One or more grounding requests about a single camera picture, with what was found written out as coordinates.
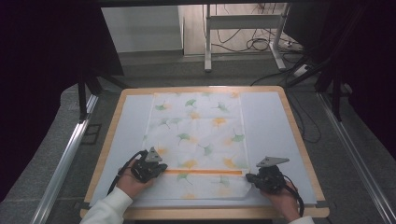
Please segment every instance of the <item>black cable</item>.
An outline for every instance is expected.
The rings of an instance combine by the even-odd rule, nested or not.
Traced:
[[[254,86],[254,84],[256,84],[256,82],[259,82],[259,81],[261,81],[261,80],[263,80],[263,79],[266,79],[266,78],[268,78],[268,77],[274,77],[274,76],[277,76],[277,75],[282,75],[282,74],[288,73],[289,70],[286,70],[286,71],[283,71],[283,72],[280,72],[280,73],[274,73],[274,74],[267,75],[267,76],[264,76],[264,77],[260,77],[259,79],[256,79],[255,81],[253,81],[253,82],[250,84],[250,86]]]
[[[284,61],[286,61],[286,62],[288,62],[288,63],[297,63],[297,62],[292,62],[291,60],[289,60],[289,59],[287,59],[286,57],[285,57],[285,55],[289,55],[289,54],[301,54],[301,53],[297,53],[297,52],[287,52],[287,53],[283,53],[282,54],[282,59],[284,60]]]
[[[110,185],[110,188],[108,189],[107,195],[109,193],[111,193],[111,191],[113,191],[113,189],[116,187],[117,182],[119,182],[120,178],[122,177],[123,173],[125,172],[125,170],[128,168],[129,163],[131,163],[131,161],[134,160],[134,158],[136,158],[138,155],[140,155],[142,153],[142,151],[137,152],[136,154],[134,154],[132,156],[132,158],[130,160],[128,160],[127,162],[125,162],[125,164],[122,166],[121,169],[119,169],[119,171],[117,172],[116,177],[114,177],[113,182]]]
[[[299,100],[298,100],[297,97],[294,95],[294,93],[292,93],[291,95],[292,95],[293,98],[297,101],[297,105],[304,111],[304,113],[305,113],[305,114],[309,117],[309,119],[314,123],[315,127],[317,127],[317,130],[318,130],[318,134],[319,134],[318,139],[316,139],[316,140],[308,140],[307,138],[303,138],[303,139],[304,139],[306,142],[308,142],[308,143],[318,143],[318,142],[320,141],[320,139],[321,139],[321,136],[322,136],[319,126],[315,123],[315,121],[312,119],[312,117],[306,112],[306,110],[301,106]]]
[[[275,11],[275,7],[276,7],[276,3],[274,4],[274,7],[273,7],[273,14],[274,14],[274,11]]]
[[[292,108],[294,108],[294,112],[297,114],[297,117],[299,118],[300,122],[301,122],[301,137],[303,139],[305,139],[305,124],[304,124],[304,120],[303,117],[301,116],[300,112],[298,111],[297,107],[295,106],[295,104],[293,103],[293,101],[289,98],[289,93],[286,91],[285,88],[285,93],[286,93],[286,98],[288,98],[288,101],[291,105]]]
[[[285,81],[285,87],[281,86],[282,88],[285,89],[287,88],[286,82],[287,79],[289,78],[290,74],[294,74],[294,72],[301,66],[303,65],[306,61],[308,61],[309,57],[304,55],[291,69],[289,69],[288,71],[290,71],[282,80],[280,80],[276,85],[277,86],[281,86],[280,83],[282,83],[283,81]]]
[[[224,47],[222,45],[218,45],[218,44],[212,44],[212,46],[216,46],[216,47],[220,47],[220,48],[223,48],[223,49],[227,49],[227,50],[229,50],[231,52],[244,52],[244,51],[250,50],[250,49],[228,49],[228,48],[226,48],[226,47]]]
[[[256,10],[256,8],[258,8],[258,7],[259,7],[259,4],[257,4],[257,5],[253,8],[253,10],[251,10],[250,14],[253,14],[254,10]]]
[[[293,182],[291,181],[291,179],[288,177],[288,176],[286,176],[286,175],[283,175],[284,177],[286,177],[288,180],[289,180],[289,182],[293,185],[293,187],[294,187],[294,189],[292,189],[291,187],[289,187],[288,185],[285,185],[285,189],[288,191],[288,192],[290,192],[292,195],[293,195],[293,197],[294,198],[296,198],[297,199],[297,201],[298,201],[298,204],[300,205],[300,217],[302,217],[303,215],[304,215],[304,209],[305,209],[305,205],[304,205],[304,201],[303,201],[303,199],[301,198],[301,196],[300,196],[300,194],[298,193],[298,190],[297,190],[297,188],[294,186],[294,184],[293,184]]]
[[[236,31],[235,32],[235,34],[233,34],[230,38],[228,38],[226,41],[221,41],[221,39],[220,39],[220,34],[219,34],[219,30],[218,30],[218,38],[219,38],[219,42],[221,43],[221,44],[225,44],[225,43],[227,43],[228,41],[230,41],[234,36],[236,36],[238,33],[239,33],[239,31],[241,31],[242,29],[239,29],[238,31]]]
[[[204,16],[204,5],[202,5],[202,23],[203,23],[203,28],[204,28],[204,36],[206,38],[206,31],[205,31],[205,16]]]
[[[332,221],[330,220],[329,217],[326,217],[326,220],[327,220],[330,224],[332,224]]]
[[[258,48],[256,48],[256,46],[255,46],[254,44],[256,44],[256,43],[261,43],[261,42],[267,43],[267,45],[265,45],[265,48],[263,48],[263,49],[258,49]],[[251,48],[251,49],[254,49],[254,50],[257,50],[257,51],[265,51],[266,49],[268,49],[269,44],[268,44],[268,40],[266,40],[266,39],[264,39],[264,38],[252,38],[252,39],[249,39],[249,40],[247,41],[247,47],[248,47],[248,48]]]
[[[275,35],[274,33],[271,32],[271,29],[270,29],[270,30],[262,29],[262,30],[266,31],[267,33],[269,33],[269,34],[271,34],[271,35]],[[290,41],[290,40],[287,40],[287,39],[284,39],[284,38],[281,38],[281,37],[280,37],[279,39],[284,40],[284,41],[288,41],[288,42],[290,42],[290,43],[292,43],[292,44],[300,44],[299,42]]]
[[[225,8],[225,4],[224,4],[224,10],[227,12],[227,14],[230,14],[230,12],[227,10],[227,8]]]

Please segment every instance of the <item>light blue surface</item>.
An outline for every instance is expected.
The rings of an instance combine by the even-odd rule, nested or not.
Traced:
[[[149,120],[151,95],[128,96],[107,157],[105,169],[93,194],[90,205],[106,197],[108,188],[118,169],[137,151],[141,150],[146,125]],[[305,204],[317,202],[299,149],[294,140],[288,118],[277,92],[241,93],[241,105],[247,153],[251,173],[257,174],[256,163],[265,156],[289,158],[279,164],[284,175],[291,178],[298,187]],[[270,202],[259,191],[252,188],[244,200],[134,200],[134,207],[163,206],[251,206]]]

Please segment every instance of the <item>black clamp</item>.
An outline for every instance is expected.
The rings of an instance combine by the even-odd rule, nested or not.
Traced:
[[[134,160],[138,155],[141,156],[140,159],[136,160],[132,167],[128,167],[131,161]],[[147,183],[150,179],[158,177],[168,167],[168,165],[164,163],[159,164],[159,161],[162,160],[163,159],[160,157],[154,147],[152,147],[149,151],[142,150],[137,152],[130,160],[125,162],[121,169],[119,169],[119,172],[108,189],[107,195],[113,191],[114,187],[116,187],[117,182],[127,168],[131,168],[131,172],[134,177],[142,183]]]
[[[257,175],[246,174],[247,182],[253,183],[257,189],[269,194],[278,194],[282,189],[286,189],[298,201],[300,205],[300,217],[302,217],[304,214],[303,199],[295,187],[292,189],[286,184],[286,176],[276,166],[286,161],[289,161],[289,159],[265,157],[264,160],[256,164],[256,166],[261,167]]]

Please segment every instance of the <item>orange tape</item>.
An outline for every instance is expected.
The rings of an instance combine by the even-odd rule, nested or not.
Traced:
[[[242,171],[228,170],[165,170],[165,174],[196,174],[196,175],[241,175]]]

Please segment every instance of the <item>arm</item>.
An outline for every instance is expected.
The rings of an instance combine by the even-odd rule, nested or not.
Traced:
[[[294,189],[290,182],[287,182],[287,185]],[[268,194],[262,190],[260,193],[271,201],[275,210],[290,224],[314,224],[312,217],[300,217],[297,200],[286,189],[282,189],[278,194]]]
[[[133,202],[133,198],[152,184],[152,179],[145,184],[140,183],[132,175],[131,169],[126,169],[113,191],[103,200],[98,201],[80,223],[122,223],[122,215]]]

